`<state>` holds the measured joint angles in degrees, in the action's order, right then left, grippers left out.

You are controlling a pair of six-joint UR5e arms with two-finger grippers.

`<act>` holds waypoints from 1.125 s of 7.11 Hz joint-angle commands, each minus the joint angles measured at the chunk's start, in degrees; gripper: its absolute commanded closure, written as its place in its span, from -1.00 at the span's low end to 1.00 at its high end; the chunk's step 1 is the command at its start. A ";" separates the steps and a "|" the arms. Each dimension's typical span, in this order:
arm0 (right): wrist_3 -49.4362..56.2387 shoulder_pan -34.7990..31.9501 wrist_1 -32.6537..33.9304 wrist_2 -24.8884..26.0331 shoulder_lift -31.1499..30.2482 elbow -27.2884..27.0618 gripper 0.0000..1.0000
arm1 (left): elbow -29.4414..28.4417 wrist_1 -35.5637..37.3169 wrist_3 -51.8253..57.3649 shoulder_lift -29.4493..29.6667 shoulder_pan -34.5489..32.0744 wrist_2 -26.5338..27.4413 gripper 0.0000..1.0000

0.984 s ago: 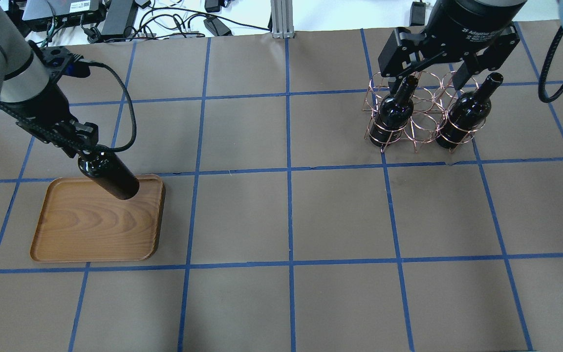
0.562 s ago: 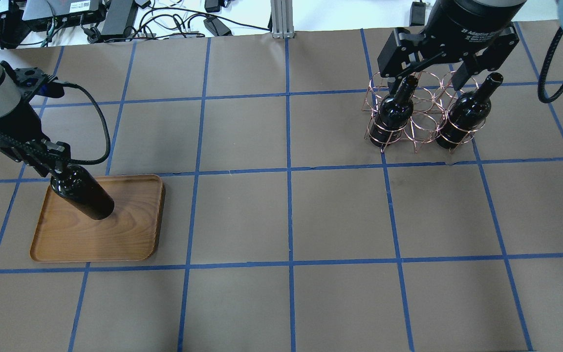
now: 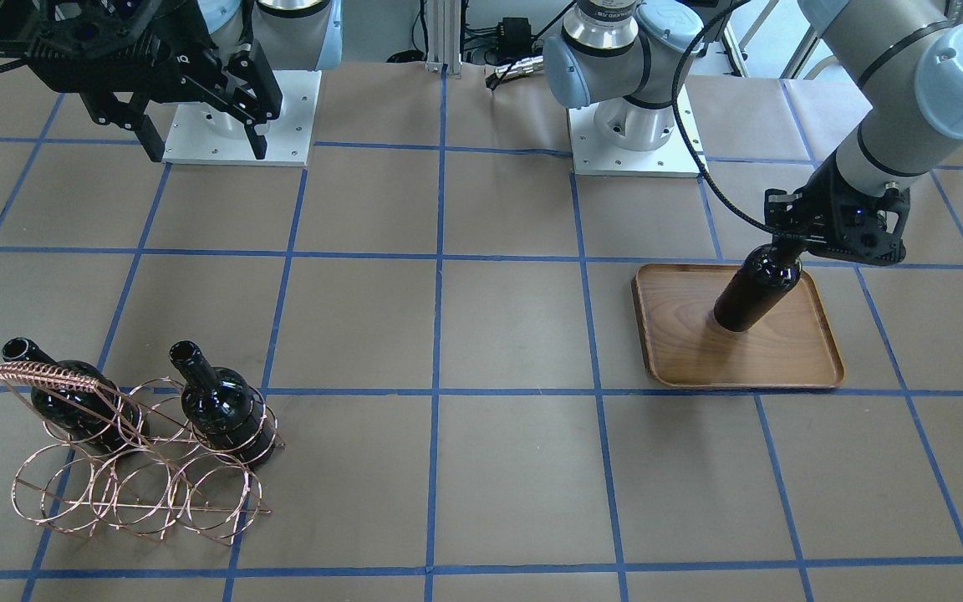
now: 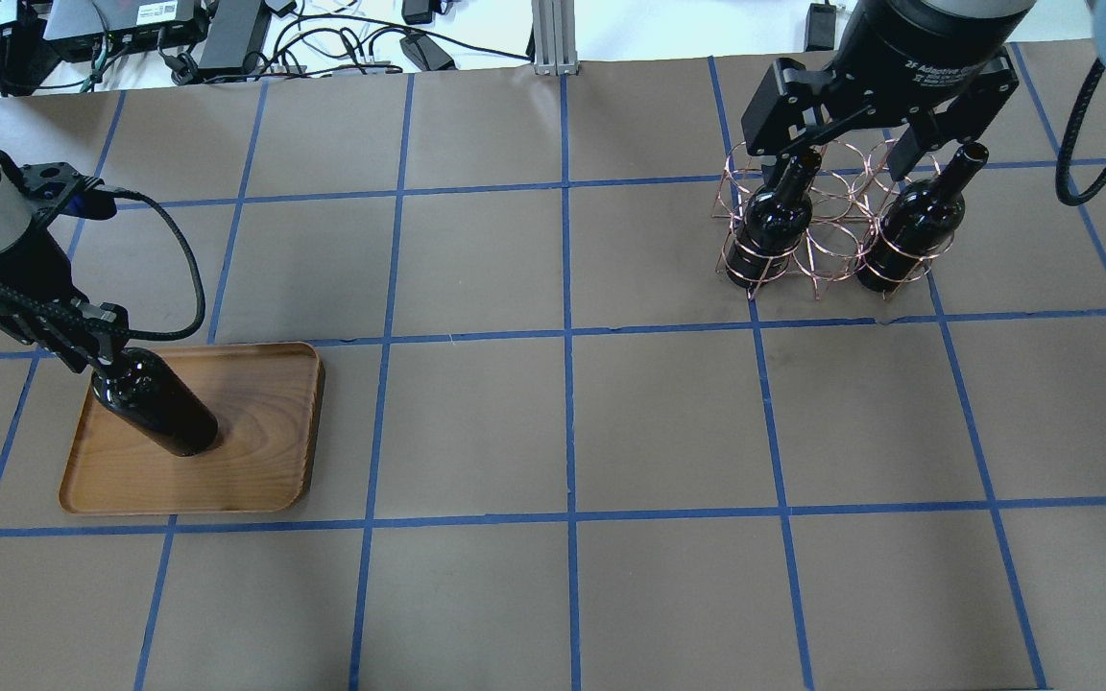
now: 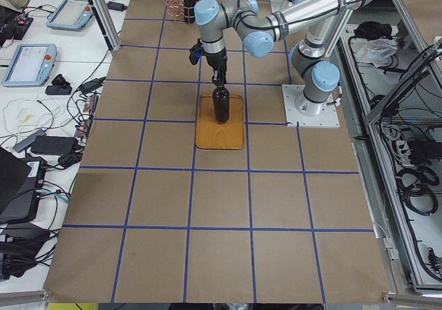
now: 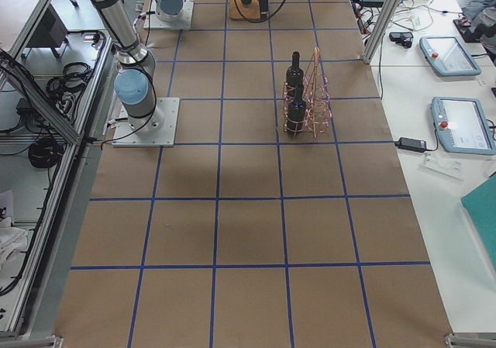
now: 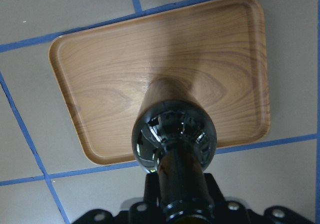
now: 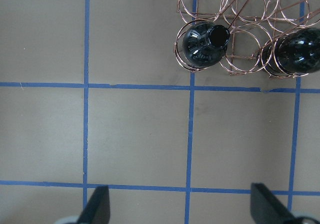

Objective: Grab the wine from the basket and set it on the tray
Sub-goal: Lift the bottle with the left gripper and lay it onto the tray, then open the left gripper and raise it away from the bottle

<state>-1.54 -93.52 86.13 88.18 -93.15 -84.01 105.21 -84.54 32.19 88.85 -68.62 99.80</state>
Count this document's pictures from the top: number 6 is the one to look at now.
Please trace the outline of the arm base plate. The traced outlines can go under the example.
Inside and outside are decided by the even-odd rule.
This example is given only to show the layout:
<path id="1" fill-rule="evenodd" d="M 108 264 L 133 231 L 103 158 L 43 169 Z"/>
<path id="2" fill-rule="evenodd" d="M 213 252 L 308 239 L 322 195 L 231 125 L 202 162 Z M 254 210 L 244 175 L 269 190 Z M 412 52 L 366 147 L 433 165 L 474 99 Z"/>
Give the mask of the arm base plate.
<path id="1" fill-rule="evenodd" d="M 151 11 L 153 14 L 149 14 L 146 17 L 143 27 L 145 29 L 165 29 L 165 30 L 179 30 L 179 29 L 191 29 L 191 22 L 193 16 L 194 1 L 185 0 L 182 10 L 176 16 L 166 16 L 165 20 L 161 20 L 155 14 L 157 3 L 152 1 Z"/>
<path id="2" fill-rule="evenodd" d="M 115 128 L 112 145 L 116 147 L 172 147 L 175 141 L 179 98 L 158 98 L 151 120 L 128 117 L 121 106 L 119 115 L 126 118 Z"/>

